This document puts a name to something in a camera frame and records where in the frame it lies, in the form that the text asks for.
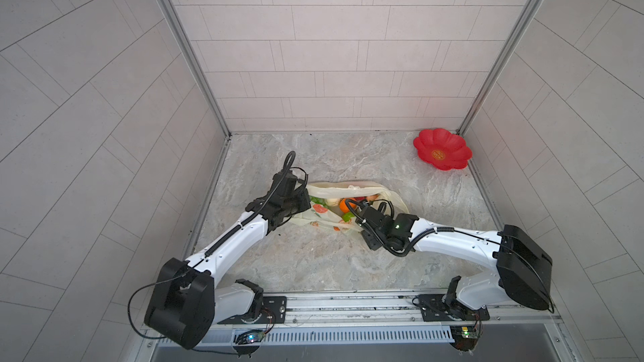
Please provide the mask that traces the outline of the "green toy apple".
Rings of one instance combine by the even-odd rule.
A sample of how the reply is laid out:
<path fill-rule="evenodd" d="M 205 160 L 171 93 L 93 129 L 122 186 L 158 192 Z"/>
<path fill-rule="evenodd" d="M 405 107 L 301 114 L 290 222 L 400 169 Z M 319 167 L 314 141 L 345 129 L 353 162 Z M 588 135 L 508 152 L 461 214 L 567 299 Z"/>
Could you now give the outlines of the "green toy apple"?
<path fill-rule="evenodd" d="M 344 222 L 346 222 L 346 223 L 350 223 L 352 221 L 352 219 L 354 219 L 354 218 L 355 218 L 354 214 L 352 214 L 350 212 L 347 212 L 347 213 L 343 214 L 343 216 L 342 216 L 342 220 Z"/>

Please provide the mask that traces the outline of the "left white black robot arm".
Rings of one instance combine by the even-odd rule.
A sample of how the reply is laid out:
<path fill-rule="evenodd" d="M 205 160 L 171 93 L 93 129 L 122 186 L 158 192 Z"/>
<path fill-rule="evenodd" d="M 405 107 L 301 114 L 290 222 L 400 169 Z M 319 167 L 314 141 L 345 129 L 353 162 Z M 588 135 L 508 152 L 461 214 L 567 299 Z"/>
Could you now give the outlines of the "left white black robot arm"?
<path fill-rule="evenodd" d="M 172 258 L 161 267 L 144 315 L 144 323 L 169 339 L 192 350 L 214 323 L 228 318 L 255 322 L 276 318 L 263 305 L 263 289 L 239 279 L 228 287 L 219 282 L 253 245 L 310 209 L 306 176 L 295 174 L 296 153 L 287 154 L 283 167 L 273 176 L 268 193 L 249 203 L 238 220 L 205 249 L 185 260 Z"/>

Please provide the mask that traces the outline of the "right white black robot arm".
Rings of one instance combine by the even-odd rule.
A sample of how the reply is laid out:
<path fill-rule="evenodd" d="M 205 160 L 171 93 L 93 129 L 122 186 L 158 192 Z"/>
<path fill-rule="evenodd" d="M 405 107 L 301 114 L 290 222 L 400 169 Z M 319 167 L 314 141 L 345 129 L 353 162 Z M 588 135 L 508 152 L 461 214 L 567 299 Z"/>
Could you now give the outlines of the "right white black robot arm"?
<path fill-rule="evenodd" d="M 384 249 L 396 257 L 437 253 L 482 268 L 482 273 L 450 282 L 443 304 L 452 315 L 461 318 L 467 311 L 508 301 L 553 312 L 553 259 L 523 229 L 506 225 L 501 231 L 473 231 L 395 214 L 385 200 L 345 199 L 342 203 L 355 216 L 372 250 Z"/>

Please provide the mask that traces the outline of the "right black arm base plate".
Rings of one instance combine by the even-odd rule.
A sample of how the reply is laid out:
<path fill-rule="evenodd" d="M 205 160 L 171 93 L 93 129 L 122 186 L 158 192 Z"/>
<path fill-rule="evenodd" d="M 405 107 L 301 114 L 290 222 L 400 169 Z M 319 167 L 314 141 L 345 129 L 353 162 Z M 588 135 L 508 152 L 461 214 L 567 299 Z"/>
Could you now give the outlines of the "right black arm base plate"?
<path fill-rule="evenodd" d="M 449 298 L 444 300 L 443 294 L 419 294 L 412 304 L 419 308 L 424 322 L 445 321 L 445 322 L 477 322 L 488 321 L 490 314 L 483 307 L 478 310 L 470 309 L 458 302 L 456 299 Z"/>

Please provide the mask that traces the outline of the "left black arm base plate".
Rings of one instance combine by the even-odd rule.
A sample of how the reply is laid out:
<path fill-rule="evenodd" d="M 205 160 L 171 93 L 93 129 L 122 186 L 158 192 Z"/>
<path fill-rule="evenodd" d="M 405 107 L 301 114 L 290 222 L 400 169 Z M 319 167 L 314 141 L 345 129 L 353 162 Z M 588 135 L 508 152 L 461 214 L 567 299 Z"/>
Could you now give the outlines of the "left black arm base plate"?
<path fill-rule="evenodd" d="M 217 322 L 223 324 L 275 324 L 284 323 L 288 298 L 285 296 L 267 296 L 263 298 L 259 315 L 256 318 L 232 316 Z"/>

